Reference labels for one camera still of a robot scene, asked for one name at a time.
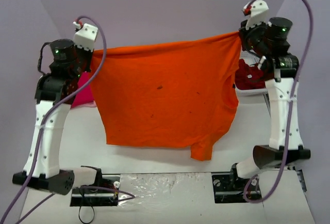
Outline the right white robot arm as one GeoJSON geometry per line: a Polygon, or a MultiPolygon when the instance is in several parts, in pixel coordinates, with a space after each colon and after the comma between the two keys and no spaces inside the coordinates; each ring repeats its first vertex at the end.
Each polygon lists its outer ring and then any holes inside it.
{"type": "Polygon", "coordinates": [[[271,134],[268,145],[253,148],[252,156],[232,166],[229,184],[241,189],[247,179],[263,171],[293,166],[310,159],[311,151],[304,147],[298,123],[295,77],[299,60],[289,53],[287,36],[292,22],[273,17],[268,23],[251,26],[241,22],[239,36],[245,51],[253,50],[260,58],[257,67],[263,73],[270,102],[271,134]]]}

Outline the orange t shirt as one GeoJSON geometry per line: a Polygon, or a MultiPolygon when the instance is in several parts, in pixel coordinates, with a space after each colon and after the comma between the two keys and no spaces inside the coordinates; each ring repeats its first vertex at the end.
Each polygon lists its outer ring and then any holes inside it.
{"type": "Polygon", "coordinates": [[[193,159],[210,160],[237,112],[240,52],[237,32],[95,51],[90,87],[107,144],[188,147],[193,159]]]}

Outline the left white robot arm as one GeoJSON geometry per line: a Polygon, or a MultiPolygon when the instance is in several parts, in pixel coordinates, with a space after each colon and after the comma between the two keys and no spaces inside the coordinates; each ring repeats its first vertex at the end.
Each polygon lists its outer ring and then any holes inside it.
{"type": "Polygon", "coordinates": [[[81,91],[78,81],[90,72],[94,42],[58,39],[49,46],[53,61],[50,72],[38,80],[36,122],[28,160],[21,172],[12,177],[13,184],[50,193],[66,195],[74,186],[73,170],[59,167],[59,150],[64,123],[75,96],[81,91]]]}

